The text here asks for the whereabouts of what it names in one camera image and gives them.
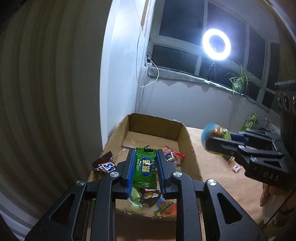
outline green snack package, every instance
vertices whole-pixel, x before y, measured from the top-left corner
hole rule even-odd
[[[155,149],[136,148],[133,187],[156,189],[155,160]]]
[[[249,117],[247,117],[246,120],[244,121],[241,131],[246,131],[248,128],[251,129],[256,119],[257,119],[257,114],[252,114]]]

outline cardboard box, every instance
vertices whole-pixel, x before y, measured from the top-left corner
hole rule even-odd
[[[105,145],[103,154],[111,151],[115,164],[125,161],[130,148],[145,147],[162,149],[169,146],[175,151],[185,154],[181,167],[177,169],[188,174],[192,179],[202,180],[196,155],[194,153],[189,133],[186,127],[177,121],[160,117],[133,113],[126,116],[118,125]],[[100,179],[98,172],[92,171],[88,182]],[[161,218],[162,220],[175,220],[170,216],[155,216],[154,209],[141,209],[141,213],[128,210],[131,205],[129,200],[116,200],[116,209],[121,214]]]

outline window sill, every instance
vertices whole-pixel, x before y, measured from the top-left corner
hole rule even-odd
[[[205,80],[203,78],[200,77],[196,77],[190,74],[186,74],[184,72],[177,72],[177,71],[173,71],[173,70],[169,70],[169,69],[162,69],[162,68],[158,68],[159,70],[159,77],[158,79],[161,80],[174,80],[174,81],[185,81],[185,82],[190,82],[190,83],[194,83],[194,84],[208,84],[210,86],[213,87],[217,87],[217,88],[221,88],[225,91],[231,92],[233,94],[238,94],[241,96],[244,96],[245,98],[247,98],[249,101],[253,102],[254,104],[259,105],[260,107],[262,107],[263,109],[265,109],[266,111],[269,111],[270,109],[267,108],[266,106],[259,104],[257,101],[253,100],[252,98],[250,98],[249,96],[236,92],[226,86],[220,85],[218,83],[212,82],[210,80]],[[147,75],[149,78],[152,79],[156,79],[157,75],[158,75],[158,71],[157,68],[154,66],[148,66],[147,68]]]

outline white cable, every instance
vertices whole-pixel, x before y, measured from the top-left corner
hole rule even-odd
[[[158,77],[159,77],[159,69],[158,69],[158,67],[156,66],[156,64],[155,63],[153,63],[153,61],[150,59],[150,61],[151,61],[151,63],[152,64],[154,64],[155,65],[155,67],[157,68],[157,72],[158,72],[158,75],[157,75],[157,78],[156,78],[156,80],[154,80],[153,82],[151,82],[150,84],[153,84],[155,81],[157,81],[158,80]],[[147,84],[147,85],[144,85],[144,86],[139,86],[140,88],[144,88],[144,87],[146,87],[146,86],[148,86],[148,85],[150,85],[150,84]]]
[[[139,84],[139,80],[138,80],[138,72],[137,72],[139,40],[140,40],[141,33],[142,33],[142,32],[144,33],[144,26],[145,26],[146,23],[148,22],[148,19],[149,19],[151,13],[152,13],[153,10],[154,10],[155,4],[156,4],[156,0],[154,1],[153,7],[152,7],[152,11],[150,11],[150,13],[149,13],[148,16],[147,16],[147,19],[145,20],[145,22],[144,22],[144,24],[143,24],[143,29],[142,29],[142,27],[141,27],[140,34],[139,34],[139,37],[138,37],[138,42],[137,42],[137,52],[136,52],[136,78],[137,78],[137,84]]]

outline ring light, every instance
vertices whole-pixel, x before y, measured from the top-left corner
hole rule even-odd
[[[225,43],[225,49],[223,52],[217,53],[211,47],[210,37],[213,35],[218,35],[220,38],[223,39],[223,41]],[[214,60],[226,59],[229,56],[230,50],[231,50],[229,38],[226,36],[225,33],[223,33],[222,31],[220,31],[218,29],[209,29],[208,31],[206,31],[203,38],[202,38],[202,45],[204,47],[206,54],[209,55]]]

